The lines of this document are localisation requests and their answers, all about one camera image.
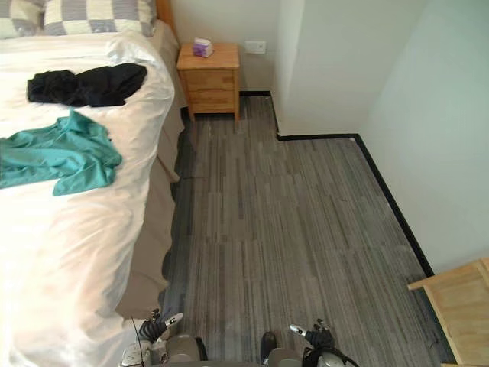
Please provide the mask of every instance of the teal shirt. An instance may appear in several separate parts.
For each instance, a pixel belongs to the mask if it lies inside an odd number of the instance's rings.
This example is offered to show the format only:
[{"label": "teal shirt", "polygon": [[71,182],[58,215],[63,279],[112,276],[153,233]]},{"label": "teal shirt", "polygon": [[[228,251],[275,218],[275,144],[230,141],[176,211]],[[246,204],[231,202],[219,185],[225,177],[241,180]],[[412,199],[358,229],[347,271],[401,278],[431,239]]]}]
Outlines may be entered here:
[{"label": "teal shirt", "polygon": [[121,160],[106,128],[70,110],[52,126],[0,138],[0,188],[59,178],[53,195],[80,193],[112,184]]}]

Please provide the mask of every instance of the nightstand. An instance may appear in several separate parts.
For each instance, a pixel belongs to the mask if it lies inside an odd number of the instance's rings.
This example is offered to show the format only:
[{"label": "nightstand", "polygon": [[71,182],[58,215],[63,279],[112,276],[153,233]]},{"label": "nightstand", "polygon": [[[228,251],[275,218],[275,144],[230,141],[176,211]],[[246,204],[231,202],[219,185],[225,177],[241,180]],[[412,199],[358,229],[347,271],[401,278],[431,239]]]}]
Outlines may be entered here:
[{"label": "nightstand", "polygon": [[192,44],[184,44],[176,68],[182,80],[189,113],[230,112],[239,121],[239,53],[237,44],[213,44],[209,57],[193,56]]}]

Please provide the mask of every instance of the gray carpet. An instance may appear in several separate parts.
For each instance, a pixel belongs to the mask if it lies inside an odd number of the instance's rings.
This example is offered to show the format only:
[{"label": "gray carpet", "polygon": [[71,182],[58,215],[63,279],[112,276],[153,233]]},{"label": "gray carpet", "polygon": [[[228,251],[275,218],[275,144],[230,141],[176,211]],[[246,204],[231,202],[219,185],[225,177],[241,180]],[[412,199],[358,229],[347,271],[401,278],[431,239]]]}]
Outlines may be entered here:
[{"label": "gray carpet", "polygon": [[302,353],[288,331],[317,317],[362,367],[450,359],[420,293],[424,278],[355,141],[278,141],[270,97],[200,116],[183,139],[167,313],[210,359],[259,360],[261,334]]}]

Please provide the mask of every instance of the tissue box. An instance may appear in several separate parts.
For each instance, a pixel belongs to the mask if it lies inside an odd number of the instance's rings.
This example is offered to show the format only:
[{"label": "tissue box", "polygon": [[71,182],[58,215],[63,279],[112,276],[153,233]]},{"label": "tissue box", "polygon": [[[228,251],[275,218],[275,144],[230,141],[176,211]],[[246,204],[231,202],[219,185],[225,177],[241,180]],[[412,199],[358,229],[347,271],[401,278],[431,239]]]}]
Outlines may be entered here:
[{"label": "tissue box", "polygon": [[196,38],[193,40],[192,51],[195,56],[202,57],[209,57],[214,52],[211,41],[205,38]]}]

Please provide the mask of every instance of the checkered pillow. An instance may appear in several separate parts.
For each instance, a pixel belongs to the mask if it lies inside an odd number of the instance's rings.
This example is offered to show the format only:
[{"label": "checkered pillow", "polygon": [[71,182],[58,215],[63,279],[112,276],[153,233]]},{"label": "checkered pillow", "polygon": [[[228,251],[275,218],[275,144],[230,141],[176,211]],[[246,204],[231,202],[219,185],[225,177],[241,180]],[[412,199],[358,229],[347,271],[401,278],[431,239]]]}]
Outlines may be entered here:
[{"label": "checkered pillow", "polygon": [[41,12],[42,0],[0,0],[0,38],[34,36]]},{"label": "checkered pillow", "polygon": [[49,0],[46,34],[137,31],[153,35],[152,0]]}]

